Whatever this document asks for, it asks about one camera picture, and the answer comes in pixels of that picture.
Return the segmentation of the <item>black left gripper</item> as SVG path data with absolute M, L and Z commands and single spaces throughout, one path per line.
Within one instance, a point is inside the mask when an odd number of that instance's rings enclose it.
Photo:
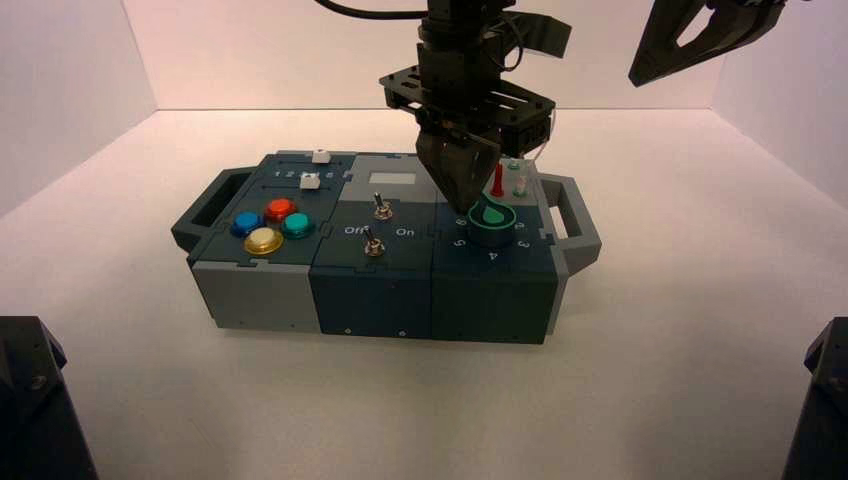
M 438 135 L 419 135 L 417 155 L 456 212 L 478 200 L 501 152 L 520 157 L 551 135 L 555 103 L 502 78 L 523 59 L 514 42 L 483 42 L 459 49 L 420 42 L 417 63 L 379 79 L 386 104 L 420 124 L 493 135 L 492 142 L 459 148 Z

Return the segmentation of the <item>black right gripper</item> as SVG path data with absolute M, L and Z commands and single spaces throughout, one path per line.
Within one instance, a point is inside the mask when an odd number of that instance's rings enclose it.
M 641 87 L 748 45 L 773 29 L 787 0 L 656 0 L 629 71 Z M 690 42 L 679 36 L 697 14 L 710 11 L 704 29 Z

